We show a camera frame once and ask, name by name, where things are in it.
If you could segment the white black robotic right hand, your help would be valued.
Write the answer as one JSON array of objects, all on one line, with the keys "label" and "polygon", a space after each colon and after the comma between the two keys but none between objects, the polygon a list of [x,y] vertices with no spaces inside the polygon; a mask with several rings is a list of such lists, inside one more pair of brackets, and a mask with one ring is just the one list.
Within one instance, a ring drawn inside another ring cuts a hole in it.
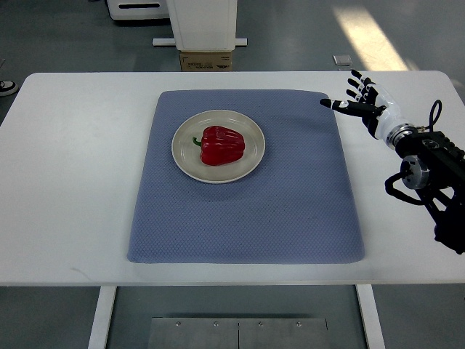
[{"label": "white black robotic right hand", "polygon": [[323,98],[320,104],[344,115],[362,119],[371,137],[383,140],[394,149],[407,135],[418,132],[417,127],[405,119],[400,106],[382,85],[359,71],[352,70],[347,79],[350,88],[346,90],[348,100]]}]

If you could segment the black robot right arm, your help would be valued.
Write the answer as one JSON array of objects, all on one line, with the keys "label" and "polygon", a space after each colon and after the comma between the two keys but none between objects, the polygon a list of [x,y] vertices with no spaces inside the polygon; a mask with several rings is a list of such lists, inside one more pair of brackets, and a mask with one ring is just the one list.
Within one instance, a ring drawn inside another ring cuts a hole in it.
[{"label": "black robot right arm", "polygon": [[436,100],[425,127],[405,125],[388,136],[402,159],[385,191],[404,202],[424,206],[435,222],[434,239],[457,254],[464,253],[464,151],[434,125],[442,112]]}]

